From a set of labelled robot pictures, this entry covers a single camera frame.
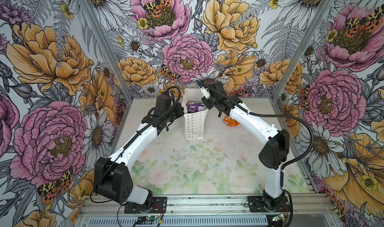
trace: floral wallpaper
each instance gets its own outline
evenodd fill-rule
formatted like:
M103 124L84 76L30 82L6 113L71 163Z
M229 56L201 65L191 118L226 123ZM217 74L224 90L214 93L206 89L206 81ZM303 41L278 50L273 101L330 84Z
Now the floral wallpaper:
M64 1L83 15L77 0ZM345 1L336 0L333 13ZM90 2L133 96L196 88L196 80L219 80L228 94L271 96L321 0Z
M305 163L343 225L384 226L384 0L336 1L345 4L330 8L277 103L312 125ZM307 129L286 123L305 151Z
M73 227L127 107L67 0L0 0L0 218Z

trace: floral tablecloth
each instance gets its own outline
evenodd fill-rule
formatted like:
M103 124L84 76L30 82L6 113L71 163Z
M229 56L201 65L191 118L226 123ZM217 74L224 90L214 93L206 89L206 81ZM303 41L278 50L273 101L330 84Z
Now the floral tablecloth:
M268 99L243 99L258 113L271 114ZM156 99L135 99L119 138L119 148L137 130ZM263 146L241 125L228 127L209 110L202 140L185 140L180 119L165 129L141 153L132 167L133 182L154 194L258 194L265 186L265 167L258 158ZM280 128L276 118L265 119ZM284 187L309 192L296 164L286 168Z

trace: purple snack package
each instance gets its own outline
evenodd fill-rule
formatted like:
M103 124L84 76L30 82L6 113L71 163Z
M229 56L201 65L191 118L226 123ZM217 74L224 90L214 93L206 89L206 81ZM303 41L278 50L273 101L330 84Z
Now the purple snack package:
M190 103L187 103L187 109L188 109L188 113L195 113L195 112L205 110L206 107L203 103L190 102Z

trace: wallpaper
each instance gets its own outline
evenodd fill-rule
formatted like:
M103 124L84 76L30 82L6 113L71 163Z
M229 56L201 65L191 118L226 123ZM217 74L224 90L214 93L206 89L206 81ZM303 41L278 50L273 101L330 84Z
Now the wallpaper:
M0 0L2 226L73 227L127 107L68 0Z
M384 226L384 0L342 0L302 55L300 86L277 103L315 132L305 163L344 226ZM309 133L286 120L305 151Z
M133 96L197 88L196 80L219 80L228 94L271 96L321 0L90 2ZM76 3L66 2L82 15ZM290 80L292 94L302 69Z

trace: black mounting plate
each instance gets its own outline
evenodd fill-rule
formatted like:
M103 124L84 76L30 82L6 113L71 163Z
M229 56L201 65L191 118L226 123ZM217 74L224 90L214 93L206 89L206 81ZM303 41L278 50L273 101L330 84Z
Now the black mounting plate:
M163 213L167 210L167 197L153 197L152 204L156 204L161 208ZM124 209L125 214L160 214L160 210L152 207L150 210L145 210L142 205L127 202Z
M263 196L248 196L248 205L249 205L249 211L251 213L256 213L256 212L271 212L271 214L274 214L275 212L289 212L290 211L290 205L288 202L288 198L286 196L283 196L283 200L281 201L281 205L274 211L267 210L263 203Z

